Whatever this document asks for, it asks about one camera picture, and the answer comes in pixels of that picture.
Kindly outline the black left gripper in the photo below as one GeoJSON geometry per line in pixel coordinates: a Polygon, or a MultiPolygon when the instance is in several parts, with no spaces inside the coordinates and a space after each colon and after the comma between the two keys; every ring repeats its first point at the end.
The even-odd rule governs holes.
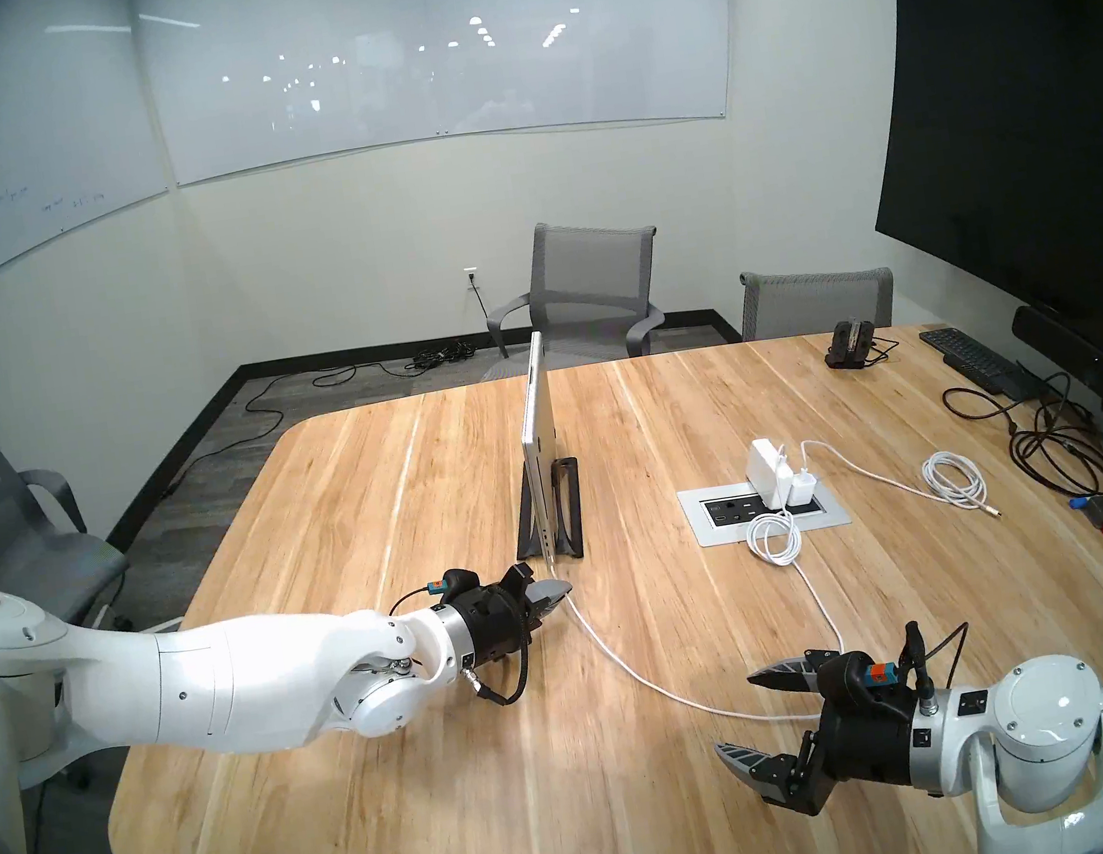
{"type": "Polygon", "coordinates": [[[473,587],[439,604],[456,663],[473,670],[518,652],[533,630],[572,593],[569,581],[536,580],[528,564],[510,566],[503,581],[473,587]]]}

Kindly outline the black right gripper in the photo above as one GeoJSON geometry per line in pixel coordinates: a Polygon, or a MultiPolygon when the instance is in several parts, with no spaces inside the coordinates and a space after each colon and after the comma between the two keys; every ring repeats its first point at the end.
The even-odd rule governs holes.
{"type": "MultiPolygon", "coordinates": [[[[825,769],[834,779],[875,783],[911,779],[918,705],[914,688],[904,683],[895,663],[875,663],[865,652],[835,656],[834,650],[814,648],[747,677],[760,688],[820,693],[824,706],[817,739],[825,749],[825,769]]],[[[825,773],[815,769],[813,757],[773,755],[726,741],[716,741],[714,752],[768,805],[812,816],[828,799],[825,773]]]]}

